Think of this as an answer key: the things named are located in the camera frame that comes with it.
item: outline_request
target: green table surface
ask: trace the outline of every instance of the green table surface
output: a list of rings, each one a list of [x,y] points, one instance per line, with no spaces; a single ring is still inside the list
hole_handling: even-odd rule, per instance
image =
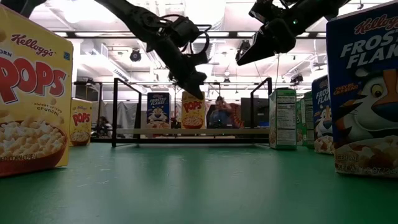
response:
[[[0,179],[0,223],[397,223],[398,181],[339,175],[333,156],[255,146],[70,151]]]

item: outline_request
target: white ceiling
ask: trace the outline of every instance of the white ceiling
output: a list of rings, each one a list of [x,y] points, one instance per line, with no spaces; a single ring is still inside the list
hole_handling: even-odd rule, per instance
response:
[[[248,15],[255,2],[254,0],[129,0],[129,2],[146,7],[160,16],[164,14],[189,16],[196,24],[216,21],[217,17],[223,18],[220,31],[256,31],[261,26],[260,22]],[[362,2],[365,9],[388,1],[362,0]],[[70,3],[70,0],[48,0],[44,5],[35,9],[30,19],[50,30],[57,31],[128,31],[120,20],[93,0],[78,0],[78,4],[72,7],[68,3]],[[340,14],[356,11],[358,7],[359,0],[352,0],[340,9]],[[307,31],[325,32],[326,20],[319,20]],[[140,45],[137,40],[95,39],[93,42],[107,46],[110,59],[125,71],[128,71],[130,77],[134,80],[153,82],[155,79],[154,73],[158,73],[160,74],[160,82],[167,81],[164,80],[166,79],[164,72],[156,70],[159,63],[156,64],[147,57],[142,48],[143,45]],[[320,71],[311,67],[311,62],[320,58],[325,59],[324,57],[316,57],[316,55],[326,54],[325,40],[298,40],[296,47],[289,54],[280,55],[279,63],[277,57],[272,57],[241,67],[237,66],[234,61],[236,49],[241,40],[217,39],[216,42],[215,54],[211,61],[213,65],[209,65],[211,66],[211,76],[207,79],[208,82],[216,80],[222,82],[225,78],[224,73],[229,72],[231,82],[260,82],[266,77],[272,77],[275,81],[278,77],[278,83],[282,84],[282,82],[289,83],[290,76],[295,72],[304,70],[304,82],[307,85],[297,87],[304,90],[308,88],[308,83],[327,73],[326,66],[322,67],[323,70]],[[142,60],[140,62],[130,61],[129,55],[132,48],[141,48]],[[110,82],[113,75],[109,69],[103,67],[102,63],[99,63],[95,58],[90,57],[84,55],[79,58],[77,62],[77,66],[79,66],[78,75]],[[241,89],[239,96],[249,96],[250,90],[244,90],[248,86],[240,85],[237,88]],[[238,97],[235,94],[227,94],[227,90],[222,94],[227,98]]]

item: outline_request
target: computer monitor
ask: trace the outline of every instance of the computer monitor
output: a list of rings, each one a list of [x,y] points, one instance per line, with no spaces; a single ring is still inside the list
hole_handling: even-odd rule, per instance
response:
[[[250,98],[241,98],[241,107],[245,110],[241,111],[241,119],[245,128],[250,128]],[[269,101],[268,99],[254,99],[254,127],[269,125]]]

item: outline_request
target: ceiling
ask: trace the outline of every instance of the ceiling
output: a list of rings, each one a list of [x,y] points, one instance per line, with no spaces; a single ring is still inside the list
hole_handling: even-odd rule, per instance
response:
[[[159,16],[180,14],[188,16],[196,24],[213,24],[217,31],[250,31],[260,28],[261,23],[248,15],[253,0],[128,0],[130,3],[145,7]],[[383,0],[362,0],[363,9],[375,6]],[[359,0],[352,0],[340,9],[340,14],[357,11]],[[128,31],[128,28],[104,7],[93,0],[47,0],[35,9],[30,19],[34,22],[58,32],[66,31]],[[307,31],[326,31],[326,20],[321,19]],[[201,66],[199,70],[207,73],[207,82],[222,82],[226,77],[231,82],[261,82],[271,77],[277,80],[278,86],[290,86],[292,75],[301,73],[304,77],[302,85],[296,86],[299,93],[309,90],[309,83],[327,74],[327,65],[314,67],[314,62],[326,62],[325,40],[300,39],[296,47],[288,54],[260,60],[244,66],[237,66],[234,60],[236,49],[241,39],[213,39],[211,62]],[[108,58],[87,55],[92,48],[99,50],[101,44],[109,50]],[[140,49],[142,59],[132,62],[129,59],[133,49]],[[145,53],[145,43],[137,39],[94,39],[85,40],[81,44],[81,54],[75,56],[78,77],[91,77],[102,82],[111,82],[114,74],[110,67],[117,66],[126,72],[132,82],[168,82],[164,64],[154,53]],[[235,90],[223,86],[221,92],[227,99],[248,97],[254,85],[236,85]],[[148,91],[156,91],[150,86]],[[266,95],[261,88],[260,95]]]

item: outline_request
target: blue cereal box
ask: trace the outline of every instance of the blue cereal box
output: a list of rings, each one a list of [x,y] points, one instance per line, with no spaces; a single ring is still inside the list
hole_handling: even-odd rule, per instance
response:
[[[312,83],[313,127],[315,152],[333,154],[333,131],[328,76]]]
[[[336,171],[398,177],[398,1],[327,24]]]
[[[148,129],[170,129],[170,104],[169,93],[148,93]]]

